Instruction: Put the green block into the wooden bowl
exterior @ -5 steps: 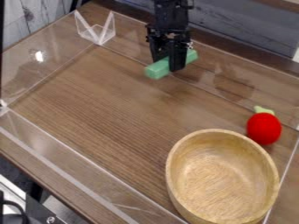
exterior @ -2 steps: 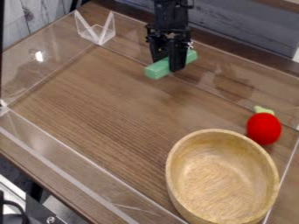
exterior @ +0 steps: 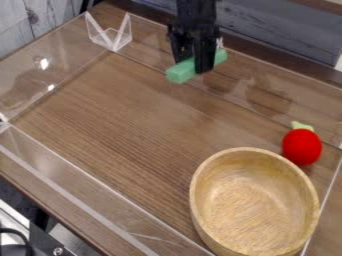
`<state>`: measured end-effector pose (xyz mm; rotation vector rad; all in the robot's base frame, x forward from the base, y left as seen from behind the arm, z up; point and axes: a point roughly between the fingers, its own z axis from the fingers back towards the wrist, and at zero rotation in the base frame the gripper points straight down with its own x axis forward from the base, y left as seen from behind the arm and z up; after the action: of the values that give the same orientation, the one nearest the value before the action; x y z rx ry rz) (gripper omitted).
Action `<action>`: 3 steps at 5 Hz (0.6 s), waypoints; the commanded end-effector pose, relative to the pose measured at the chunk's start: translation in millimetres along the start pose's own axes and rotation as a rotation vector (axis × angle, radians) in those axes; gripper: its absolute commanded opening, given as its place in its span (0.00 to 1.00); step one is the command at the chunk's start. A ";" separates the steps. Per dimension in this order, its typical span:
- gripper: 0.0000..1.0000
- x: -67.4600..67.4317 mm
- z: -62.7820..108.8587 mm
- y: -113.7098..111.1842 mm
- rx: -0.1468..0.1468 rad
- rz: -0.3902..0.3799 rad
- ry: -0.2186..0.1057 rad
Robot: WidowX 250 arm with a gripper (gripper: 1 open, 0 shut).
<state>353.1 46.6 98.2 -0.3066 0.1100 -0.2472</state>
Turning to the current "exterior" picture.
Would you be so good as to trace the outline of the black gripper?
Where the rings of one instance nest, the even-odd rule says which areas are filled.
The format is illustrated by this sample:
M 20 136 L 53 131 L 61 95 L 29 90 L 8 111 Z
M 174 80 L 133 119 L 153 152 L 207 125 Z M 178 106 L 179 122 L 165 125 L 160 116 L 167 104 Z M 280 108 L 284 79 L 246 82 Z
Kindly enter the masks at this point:
M 176 0 L 176 20 L 168 25 L 167 36 L 176 63 L 192 56 L 194 42 L 195 72 L 202 74 L 214 68 L 216 54 L 216 0 Z

